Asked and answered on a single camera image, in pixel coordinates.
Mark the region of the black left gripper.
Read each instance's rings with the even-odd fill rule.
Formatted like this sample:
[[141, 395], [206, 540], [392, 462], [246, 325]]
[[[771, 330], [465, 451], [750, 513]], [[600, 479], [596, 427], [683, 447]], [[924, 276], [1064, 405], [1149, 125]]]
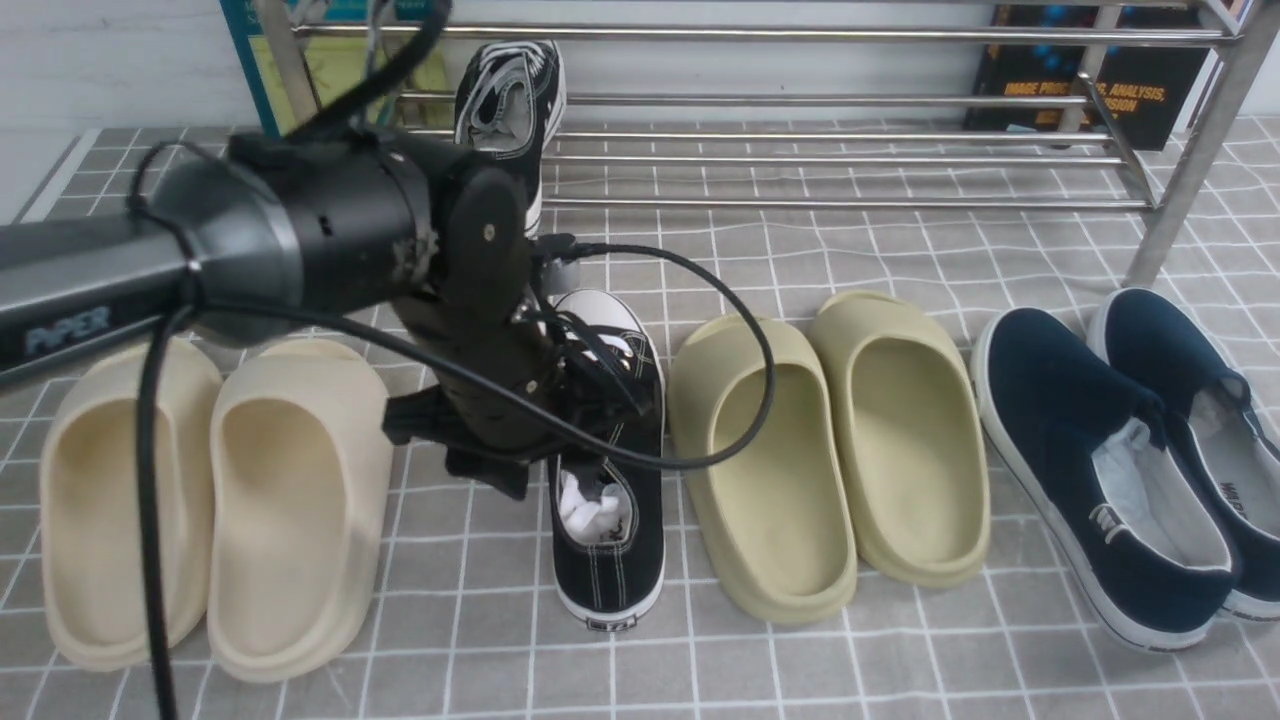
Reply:
[[394, 445], [442, 445], [453, 475], [522, 500], [535, 464], [599, 468], [604, 446], [641, 423], [641, 350], [618, 320], [589, 320], [568, 297], [558, 307], [520, 299], [490, 316], [428, 295], [392, 306], [448, 368], [434, 386], [389, 398], [383, 432]]

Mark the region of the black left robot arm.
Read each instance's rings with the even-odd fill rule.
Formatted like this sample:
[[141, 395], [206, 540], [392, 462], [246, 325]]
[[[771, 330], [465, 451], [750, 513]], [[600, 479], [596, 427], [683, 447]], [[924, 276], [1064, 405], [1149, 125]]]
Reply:
[[379, 401], [381, 430], [448, 448], [447, 466], [522, 498], [547, 457], [593, 462], [657, 418], [623, 357], [544, 299], [550, 259], [525, 190], [494, 161], [376, 131], [292, 143], [237, 135], [116, 215], [3, 228], [3, 384], [150, 337], [178, 311], [233, 348], [389, 304], [438, 377]]

